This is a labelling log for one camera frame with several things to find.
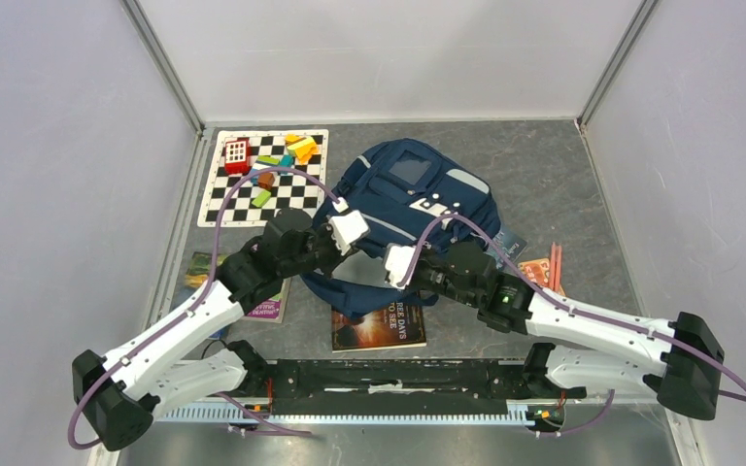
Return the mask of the Three Days To See book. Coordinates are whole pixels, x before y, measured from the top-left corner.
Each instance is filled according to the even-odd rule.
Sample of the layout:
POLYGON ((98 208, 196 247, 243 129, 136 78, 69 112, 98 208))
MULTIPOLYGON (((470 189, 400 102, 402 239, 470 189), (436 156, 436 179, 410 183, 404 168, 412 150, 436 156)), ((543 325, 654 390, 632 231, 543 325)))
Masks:
POLYGON ((393 302, 355 317, 331 308, 331 345, 333 352, 425 347, 423 308, 393 302))

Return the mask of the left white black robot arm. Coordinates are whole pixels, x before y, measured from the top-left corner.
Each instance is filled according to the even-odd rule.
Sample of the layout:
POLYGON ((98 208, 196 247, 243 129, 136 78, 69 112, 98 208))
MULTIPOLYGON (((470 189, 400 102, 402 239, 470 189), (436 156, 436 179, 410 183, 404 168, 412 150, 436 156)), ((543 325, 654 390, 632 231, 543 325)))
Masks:
POLYGON ((259 393, 265 368, 232 349, 177 363, 278 293, 284 280, 335 269, 368 232, 360 212, 349 208, 319 227, 306 213, 283 209, 260 235, 222 263, 212 263, 208 278, 167 316, 104 354, 90 349, 79 354, 72 362, 77 406, 67 427, 71 448, 102 445, 118 451, 182 405, 234 389, 259 393))

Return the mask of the red pencil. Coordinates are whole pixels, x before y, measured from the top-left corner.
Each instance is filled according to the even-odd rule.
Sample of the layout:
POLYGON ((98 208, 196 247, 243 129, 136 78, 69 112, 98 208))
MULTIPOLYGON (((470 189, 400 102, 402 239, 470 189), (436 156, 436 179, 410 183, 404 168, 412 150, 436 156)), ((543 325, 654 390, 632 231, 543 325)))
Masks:
POLYGON ((562 263, 562 246, 558 243, 552 243, 549 258, 549 279, 548 286, 553 291, 562 294, 561 288, 561 263, 562 263))

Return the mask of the blue dark fantasy book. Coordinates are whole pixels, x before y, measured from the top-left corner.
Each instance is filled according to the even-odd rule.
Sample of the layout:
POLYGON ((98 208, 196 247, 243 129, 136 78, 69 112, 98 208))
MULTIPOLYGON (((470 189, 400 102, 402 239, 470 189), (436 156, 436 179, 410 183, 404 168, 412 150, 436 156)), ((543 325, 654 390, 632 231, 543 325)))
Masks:
POLYGON ((497 270, 505 268, 503 257, 507 257, 510 261, 516 263, 527 246, 527 240, 506 225, 500 227, 492 241, 502 249, 502 254, 499 254, 490 246, 486 248, 486 254, 494 259, 497 270))

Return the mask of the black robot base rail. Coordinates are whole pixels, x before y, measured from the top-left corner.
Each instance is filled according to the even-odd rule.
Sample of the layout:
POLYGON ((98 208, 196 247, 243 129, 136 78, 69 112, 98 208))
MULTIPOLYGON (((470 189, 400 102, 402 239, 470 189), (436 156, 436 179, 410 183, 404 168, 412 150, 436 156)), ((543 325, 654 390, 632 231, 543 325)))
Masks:
POLYGON ((584 399, 505 359, 279 359, 230 391, 266 398, 275 415, 500 415, 509 401, 584 399))

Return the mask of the navy blue student backpack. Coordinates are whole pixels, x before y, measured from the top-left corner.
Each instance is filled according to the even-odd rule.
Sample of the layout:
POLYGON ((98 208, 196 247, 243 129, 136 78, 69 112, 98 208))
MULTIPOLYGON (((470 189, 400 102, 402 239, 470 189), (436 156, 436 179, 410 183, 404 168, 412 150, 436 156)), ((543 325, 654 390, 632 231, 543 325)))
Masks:
POLYGON ((334 195, 362 213, 370 232, 357 253, 331 277, 304 273, 304 284, 333 310, 358 318, 398 302, 429 307, 438 296, 385 282, 383 258, 390 244, 413 246, 426 226, 444 214, 468 217, 496 241, 502 218, 487 182, 427 143, 385 141, 358 156, 333 187, 334 195))

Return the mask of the red grid toy block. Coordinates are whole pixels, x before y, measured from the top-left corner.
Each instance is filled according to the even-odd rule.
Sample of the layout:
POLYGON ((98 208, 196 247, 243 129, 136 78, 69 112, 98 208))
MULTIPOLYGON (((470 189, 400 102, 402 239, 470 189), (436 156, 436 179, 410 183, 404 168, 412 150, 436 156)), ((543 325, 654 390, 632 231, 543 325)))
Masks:
POLYGON ((251 146, 247 138, 228 139, 223 144, 224 171, 228 176, 246 175, 251 170, 251 146))

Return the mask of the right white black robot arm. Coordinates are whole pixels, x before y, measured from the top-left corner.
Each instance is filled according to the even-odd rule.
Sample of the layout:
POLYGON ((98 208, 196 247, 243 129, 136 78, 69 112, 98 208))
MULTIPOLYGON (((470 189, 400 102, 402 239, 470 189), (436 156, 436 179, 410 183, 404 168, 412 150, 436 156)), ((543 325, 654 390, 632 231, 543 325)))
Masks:
POLYGON ((637 317, 557 297, 498 270, 472 243, 445 254, 422 250, 415 265, 390 269, 390 282, 472 307, 494 330, 567 342, 568 348, 539 345, 528 355, 522 381, 535 396, 557 387, 653 392, 679 415, 716 416, 722 374, 714 365, 725 354, 700 316, 637 317))

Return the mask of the black white checkered mat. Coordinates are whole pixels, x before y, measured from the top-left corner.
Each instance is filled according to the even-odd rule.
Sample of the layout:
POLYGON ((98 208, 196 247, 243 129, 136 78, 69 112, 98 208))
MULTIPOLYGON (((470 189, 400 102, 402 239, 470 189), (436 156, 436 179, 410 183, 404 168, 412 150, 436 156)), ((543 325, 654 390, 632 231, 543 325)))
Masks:
POLYGON ((312 181, 290 173, 257 177, 256 170, 288 162, 300 172, 326 182, 329 132, 326 129, 221 130, 211 142, 211 163, 199 201, 196 225, 212 228, 219 213, 223 227, 262 226, 286 208, 301 209, 313 216, 325 199, 324 191, 312 181), (228 174, 226 157, 233 143, 249 145, 249 179, 228 202, 227 192, 242 178, 228 174))

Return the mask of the purple Treehouse book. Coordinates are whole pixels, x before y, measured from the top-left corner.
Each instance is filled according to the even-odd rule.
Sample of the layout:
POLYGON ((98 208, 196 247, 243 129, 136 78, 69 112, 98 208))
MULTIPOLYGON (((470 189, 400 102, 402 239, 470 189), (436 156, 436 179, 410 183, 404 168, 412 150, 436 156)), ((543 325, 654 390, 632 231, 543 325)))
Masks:
POLYGON ((281 323, 287 307, 290 283, 291 279, 285 279, 277 294, 258 304, 249 313, 245 313, 242 320, 281 323))

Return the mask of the green toy block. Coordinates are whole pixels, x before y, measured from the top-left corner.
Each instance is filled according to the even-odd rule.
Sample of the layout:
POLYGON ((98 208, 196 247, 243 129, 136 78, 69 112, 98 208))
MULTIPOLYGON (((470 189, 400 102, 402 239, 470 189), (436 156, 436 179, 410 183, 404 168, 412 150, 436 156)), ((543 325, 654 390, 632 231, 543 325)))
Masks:
POLYGON ((252 200, 251 206, 257 209, 263 208, 273 197, 270 190, 262 189, 259 194, 252 200))

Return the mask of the orange spiral notepad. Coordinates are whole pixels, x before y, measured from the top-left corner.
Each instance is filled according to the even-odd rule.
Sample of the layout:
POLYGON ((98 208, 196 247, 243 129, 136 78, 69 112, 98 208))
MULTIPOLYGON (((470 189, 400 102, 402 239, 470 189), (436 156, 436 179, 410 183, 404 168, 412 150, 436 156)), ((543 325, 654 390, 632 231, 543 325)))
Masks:
POLYGON ((519 268, 527 278, 539 286, 552 289, 562 296, 566 295, 561 285, 561 257, 556 259, 555 267, 552 267, 549 258, 540 258, 520 262, 519 268))

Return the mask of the blue brown toy blocks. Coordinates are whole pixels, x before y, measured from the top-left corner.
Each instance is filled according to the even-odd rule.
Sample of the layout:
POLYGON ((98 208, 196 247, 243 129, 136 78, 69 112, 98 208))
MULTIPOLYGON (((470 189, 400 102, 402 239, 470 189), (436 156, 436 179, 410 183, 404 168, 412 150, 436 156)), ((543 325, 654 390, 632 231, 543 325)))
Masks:
POLYGON ((284 154, 280 157, 274 157, 270 155, 259 156, 254 161, 252 169, 249 172, 250 181, 254 186, 257 186, 264 190, 271 190, 276 182, 276 179, 280 175, 285 175, 286 172, 271 171, 262 174, 258 174, 257 172, 270 169, 272 167, 291 168, 293 166, 293 162, 294 159, 289 154, 284 154))

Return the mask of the yellow orange toy blocks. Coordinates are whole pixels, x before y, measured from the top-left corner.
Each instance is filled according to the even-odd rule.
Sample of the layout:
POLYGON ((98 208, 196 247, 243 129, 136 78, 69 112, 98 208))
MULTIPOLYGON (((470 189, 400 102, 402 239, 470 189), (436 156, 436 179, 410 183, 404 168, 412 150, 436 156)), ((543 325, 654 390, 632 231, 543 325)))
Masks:
POLYGON ((285 136, 287 153, 298 163, 307 164, 317 153, 318 144, 313 136, 288 133, 285 136))

